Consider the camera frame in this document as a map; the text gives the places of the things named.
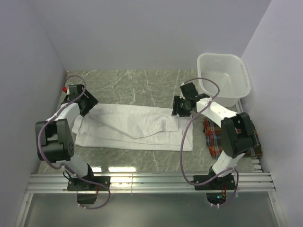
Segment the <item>white long sleeve shirt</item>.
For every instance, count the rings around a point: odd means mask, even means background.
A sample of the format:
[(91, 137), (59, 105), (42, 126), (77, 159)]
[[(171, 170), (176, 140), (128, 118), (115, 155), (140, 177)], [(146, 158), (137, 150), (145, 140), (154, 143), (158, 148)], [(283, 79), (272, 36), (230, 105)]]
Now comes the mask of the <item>white long sleeve shirt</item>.
[(97, 104), (77, 117), (72, 132), (81, 147), (127, 150), (193, 150), (193, 127), (184, 132), (190, 117), (171, 116), (169, 108)]

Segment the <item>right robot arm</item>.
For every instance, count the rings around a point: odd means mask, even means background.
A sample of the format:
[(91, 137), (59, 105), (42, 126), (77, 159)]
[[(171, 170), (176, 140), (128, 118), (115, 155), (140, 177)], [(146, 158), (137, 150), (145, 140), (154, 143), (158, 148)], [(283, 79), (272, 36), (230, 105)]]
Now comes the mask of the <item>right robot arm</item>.
[(199, 94), (195, 85), (183, 84), (180, 96), (174, 96), (172, 116), (190, 117), (202, 114), (221, 128), (223, 151), (210, 168), (209, 185), (219, 189), (225, 184), (225, 176), (231, 173), (238, 161), (257, 144), (253, 125), (247, 113), (231, 111), (214, 101), (207, 94)]

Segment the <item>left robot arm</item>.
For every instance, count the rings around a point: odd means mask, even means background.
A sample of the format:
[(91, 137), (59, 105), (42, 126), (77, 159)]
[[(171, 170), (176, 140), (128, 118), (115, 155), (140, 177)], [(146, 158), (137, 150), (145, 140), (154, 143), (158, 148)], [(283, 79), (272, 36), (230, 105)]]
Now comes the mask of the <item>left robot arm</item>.
[(84, 190), (95, 186), (95, 177), (89, 164), (74, 154), (71, 123), (84, 117), (98, 100), (82, 84), (63, 88), (66, 92), (61, 108), (52, 117), (35, 124), (37, 156), (54, 169), (65, 168), (69, 177), (79, 178)]

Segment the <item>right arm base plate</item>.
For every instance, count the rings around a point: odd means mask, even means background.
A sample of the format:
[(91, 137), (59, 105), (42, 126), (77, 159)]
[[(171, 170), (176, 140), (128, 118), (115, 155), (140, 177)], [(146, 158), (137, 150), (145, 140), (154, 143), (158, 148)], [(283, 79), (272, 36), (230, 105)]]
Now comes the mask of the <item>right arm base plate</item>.
[[(211, 178), (210, 175), (195, 175), (191, 183), (201, 184)], [(234, 190), (236, 188), (236, 180), (232, 174), (228, 174), (224, 177), (217, 177), (214, 180), (204, 185), (195, 186), (196, 191), (224, 191)]]

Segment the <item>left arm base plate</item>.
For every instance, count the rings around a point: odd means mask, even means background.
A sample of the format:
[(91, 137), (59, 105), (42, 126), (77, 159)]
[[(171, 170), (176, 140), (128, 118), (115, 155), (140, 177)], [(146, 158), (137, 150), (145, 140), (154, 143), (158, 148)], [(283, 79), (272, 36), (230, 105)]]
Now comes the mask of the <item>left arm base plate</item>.
[(70, 178), (68, 185), (67, 185), (67, 191), (107, 191), (110, 187), (110, 176), (94, 176), (92, 178), (92, 182), (97, 183), (88, 183), (85, 181), (82, 181), (79, 178)]

